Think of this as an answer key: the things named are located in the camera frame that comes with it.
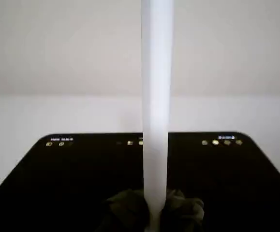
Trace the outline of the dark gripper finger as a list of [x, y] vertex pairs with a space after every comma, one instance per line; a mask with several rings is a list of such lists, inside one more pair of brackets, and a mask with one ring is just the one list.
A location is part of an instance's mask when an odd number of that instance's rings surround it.
[[199, 198], [185, 197], [179, 189], [168, 189], [161, 212], [161, 232], [202, 232], [204, 203]]
[[143, 232], [149, 224], [149, 209], [143, 190], [124, 190], [106, 200], [105, 232]]

